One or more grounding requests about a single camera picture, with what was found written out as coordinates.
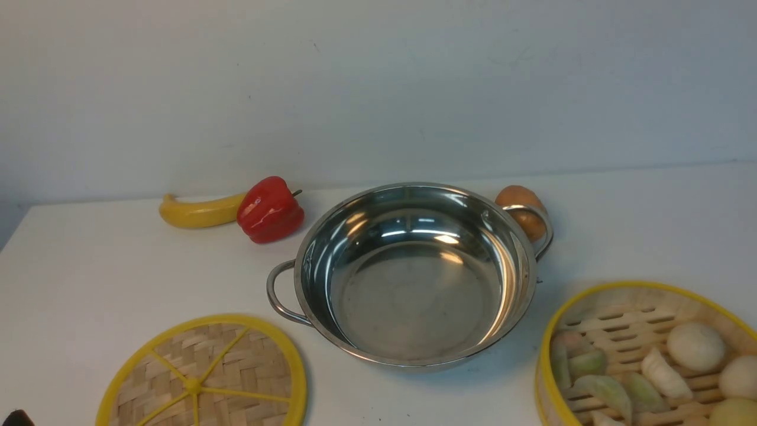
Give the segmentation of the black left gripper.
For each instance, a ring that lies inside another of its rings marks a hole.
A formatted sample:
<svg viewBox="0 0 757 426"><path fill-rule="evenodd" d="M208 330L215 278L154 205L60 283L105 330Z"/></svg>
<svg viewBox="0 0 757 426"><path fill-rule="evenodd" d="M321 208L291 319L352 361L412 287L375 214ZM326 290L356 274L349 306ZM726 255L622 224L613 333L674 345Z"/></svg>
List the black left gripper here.
<svg viewBox="0 0 757 426"><path fill-rule="evenodd" d="M24 410L17 409L3 420L2 426L35 426L35 423Z"/></svg>

